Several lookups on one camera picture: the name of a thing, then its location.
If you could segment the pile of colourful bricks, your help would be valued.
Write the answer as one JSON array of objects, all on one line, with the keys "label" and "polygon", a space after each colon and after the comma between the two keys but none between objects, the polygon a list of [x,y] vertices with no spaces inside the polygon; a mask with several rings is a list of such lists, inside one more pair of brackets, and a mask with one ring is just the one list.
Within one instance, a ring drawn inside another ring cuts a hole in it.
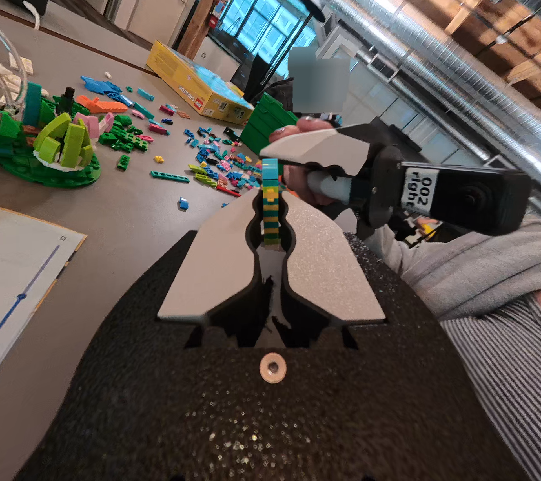
[{"label": "pile of colourful bricks", "polygon": [[223,132],[218,133],[212,127],[199,127],[196,131],[185,128],[183,134],[186,147],[194,151],[189,164],[204,168],[218,185],[240,194],[261,187],[261,162],[243,152],[240,139],[238,142],[227,140]]}]

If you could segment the orange brick separator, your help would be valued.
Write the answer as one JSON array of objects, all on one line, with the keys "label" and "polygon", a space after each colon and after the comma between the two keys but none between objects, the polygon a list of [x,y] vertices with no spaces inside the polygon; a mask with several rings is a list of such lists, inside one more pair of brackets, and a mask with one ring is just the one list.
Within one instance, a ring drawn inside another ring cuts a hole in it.
[{"label": "orange brick separator", "polygon": [[87,96],[79,95],[75,98],[75,102],[88,109],[92,114],[124,114],[128,111],[128,106],[118,101],[107,101],[99,98],[90,99]]}]

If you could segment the person's right forearm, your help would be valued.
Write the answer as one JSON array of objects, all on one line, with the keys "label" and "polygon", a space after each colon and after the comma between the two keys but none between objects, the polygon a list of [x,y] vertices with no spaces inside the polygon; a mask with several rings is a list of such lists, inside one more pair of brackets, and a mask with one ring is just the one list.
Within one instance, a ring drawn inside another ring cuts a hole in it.
[{"label": "person's right forearm", "polygon": [[540,218],[503,236],[468,233],[414,248],[384,226],[364,242],[440,321],[489,314],[540,291]]}]

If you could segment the red fire extinguisher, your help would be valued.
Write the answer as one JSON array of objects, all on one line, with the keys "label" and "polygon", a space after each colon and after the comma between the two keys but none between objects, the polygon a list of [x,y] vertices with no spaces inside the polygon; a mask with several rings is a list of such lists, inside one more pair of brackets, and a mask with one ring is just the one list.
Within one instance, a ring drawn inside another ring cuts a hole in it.
[{"label": "red fire extinguisher", "polygon": [[228,0],[213,0],[207,17],[207,24],[209,28],[214,29],[216,27],[227,3]]}]

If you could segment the yellow brick set box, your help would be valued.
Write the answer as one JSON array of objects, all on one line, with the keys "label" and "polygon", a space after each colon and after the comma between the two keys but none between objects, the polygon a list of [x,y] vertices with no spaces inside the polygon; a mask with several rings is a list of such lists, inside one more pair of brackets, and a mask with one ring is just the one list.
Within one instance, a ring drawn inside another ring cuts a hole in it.
[{"label": "yellow brick set box", "polygon": [[178,51],[155,40],[146,65],[198,114],[246,126],[254,106],[238,89]]}]

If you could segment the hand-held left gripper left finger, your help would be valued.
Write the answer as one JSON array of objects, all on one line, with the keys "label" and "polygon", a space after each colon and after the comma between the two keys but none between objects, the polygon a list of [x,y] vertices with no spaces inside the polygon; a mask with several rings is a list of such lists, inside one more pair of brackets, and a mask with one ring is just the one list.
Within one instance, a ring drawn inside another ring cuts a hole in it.
[{"label": "hand-held left gripper left finger", "polygon": [[158,319],[210,322],[256,276],[249,226],[256,222],[260,190],[252,190],[202,223],[162,302]]}]

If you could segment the stacked green plastic bins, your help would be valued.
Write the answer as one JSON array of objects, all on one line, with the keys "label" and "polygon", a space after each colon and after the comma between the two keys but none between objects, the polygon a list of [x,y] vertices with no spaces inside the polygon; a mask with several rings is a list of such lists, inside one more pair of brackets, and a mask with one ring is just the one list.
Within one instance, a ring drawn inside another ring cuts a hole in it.
[{"label": "stacked green plastic bins", "polygon": [[286,111],[278,100],[265,92],[243,128],[240,141],[258,155],[269,144],[272,133],[282,127],[295,125],[297,121],[293,112]]}]

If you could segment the brick flower model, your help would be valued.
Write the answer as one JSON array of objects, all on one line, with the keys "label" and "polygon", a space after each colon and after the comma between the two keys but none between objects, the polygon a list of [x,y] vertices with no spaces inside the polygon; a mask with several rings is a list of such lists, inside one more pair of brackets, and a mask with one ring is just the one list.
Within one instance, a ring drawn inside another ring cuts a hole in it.
[{"label": "brick flower model", "polygon": [[50,98],[35,83],[2,81],[1,170],[44,187],[95,183],[101,174],[89,132],[95,117],[86,113],[71,86]]}]

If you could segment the grey desk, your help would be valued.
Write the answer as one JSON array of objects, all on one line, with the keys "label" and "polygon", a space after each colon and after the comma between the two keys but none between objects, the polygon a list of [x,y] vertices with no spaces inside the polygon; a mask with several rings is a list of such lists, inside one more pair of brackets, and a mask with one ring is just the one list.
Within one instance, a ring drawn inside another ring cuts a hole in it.
[{"label": "grey desk", "polygon": [[[153,94],[142,99],[154,114],[162,104],[179,106],[191,120],[157,136],[146,153],[132,152],[126,172],[116,168],[119,152],[98,145],[101,177],[90,187],[63,190],[21,180],[1,171],[1,207],[47,220],[87,235],[57,284],[37,309],[1,364],[1,424],[46,425],[58,410],[76,366],[98,326],[128,288],[190,229],[222,202],[232,200],[197,182],[181,185],[151,178],[153,157],[161,155],[166,173],[184,173],[194,151],[185,145],[184,126],[226,126],[201,118],[145,61],[149,51],[69,13],[77,20],[76,37],[35,30],[1,8],[1,29],[21,55],[32,60],[33,80],[51,94],[67,86],[82,94],[80,76],[104,80],[104,72],[125,89]],[[179,198],[189,203],[179,209]]]}]

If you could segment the person's right hand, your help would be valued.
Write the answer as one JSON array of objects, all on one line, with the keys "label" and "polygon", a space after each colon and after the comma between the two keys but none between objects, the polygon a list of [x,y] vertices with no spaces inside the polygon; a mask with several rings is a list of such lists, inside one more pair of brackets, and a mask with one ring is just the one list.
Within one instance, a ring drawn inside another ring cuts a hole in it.
[{"label": "person's right hand", "polygon": [[[331,123],[326,120],[309,116],[301,117],[296,125],[287,125],[271,133],[269,136],[269,143],[272,144],[279,139],[298,133],[328,130],[331,128]],[[290,191],[295,192],[300,199],[313,206],[327,206],[335,202],[332,198],[322,194],[313,193],[310,190],[307,183],[307,170],[301,166],[283,166],[282,181]]]}]

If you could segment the pile of green bricks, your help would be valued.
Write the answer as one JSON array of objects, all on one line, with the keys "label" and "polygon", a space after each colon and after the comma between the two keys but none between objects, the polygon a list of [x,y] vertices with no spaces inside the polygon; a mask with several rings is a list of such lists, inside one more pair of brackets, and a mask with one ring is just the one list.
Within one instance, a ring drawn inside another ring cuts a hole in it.
[{"label": "pile of green bricks", "polygon": [[128,169],[132,151],[148,151],[149,142],[143,139],[142,130],[136,128],[125,114],[108,112],[98,118],[98,127],[98,143],[121,153],[116,168],[122,172]]}]

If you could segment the cluster of blue bricks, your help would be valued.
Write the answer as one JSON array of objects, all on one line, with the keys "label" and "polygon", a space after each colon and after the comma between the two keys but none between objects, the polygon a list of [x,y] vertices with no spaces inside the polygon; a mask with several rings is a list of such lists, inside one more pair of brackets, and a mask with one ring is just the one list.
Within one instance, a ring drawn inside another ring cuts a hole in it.
[{"label": "cluster of blue bricks", "polygon": [[80,77],[85,84],[85,89],[92,93],[107,96],[110,99],[122,103],[127,107],[133,107],[134,102],[122,93],[122,89],[109,80],[98,81],[90,77]]}]

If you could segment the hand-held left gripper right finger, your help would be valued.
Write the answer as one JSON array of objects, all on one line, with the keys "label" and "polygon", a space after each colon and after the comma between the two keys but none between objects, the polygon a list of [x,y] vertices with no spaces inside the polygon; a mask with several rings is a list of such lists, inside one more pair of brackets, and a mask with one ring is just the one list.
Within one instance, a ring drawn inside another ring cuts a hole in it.
[{"label": "hand-held left gripper right finger", "polygon": [[282,224],[292,235],[284,274],[291,293],[333,323],[383,322],[385,314],[342,228],[288,192],[282,201]]}]

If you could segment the brick instruction booklet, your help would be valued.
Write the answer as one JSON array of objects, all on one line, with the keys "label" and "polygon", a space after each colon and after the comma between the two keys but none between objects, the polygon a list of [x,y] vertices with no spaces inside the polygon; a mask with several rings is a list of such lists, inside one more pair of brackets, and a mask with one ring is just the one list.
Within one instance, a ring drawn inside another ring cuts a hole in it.
[{"label": "brick instruction booklet", "polygon": [[86,237],[1,209],[1,362]]}]

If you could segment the striped brick fish model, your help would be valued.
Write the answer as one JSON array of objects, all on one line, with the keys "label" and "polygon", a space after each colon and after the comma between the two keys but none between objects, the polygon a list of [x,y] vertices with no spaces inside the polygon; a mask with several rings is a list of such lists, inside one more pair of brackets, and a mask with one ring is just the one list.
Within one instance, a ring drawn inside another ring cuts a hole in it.
[{"label": "striped brick fish model", "polygon": [[263,241],[266,249],[280,250],[280,182],[278,160],[262,160]]}]

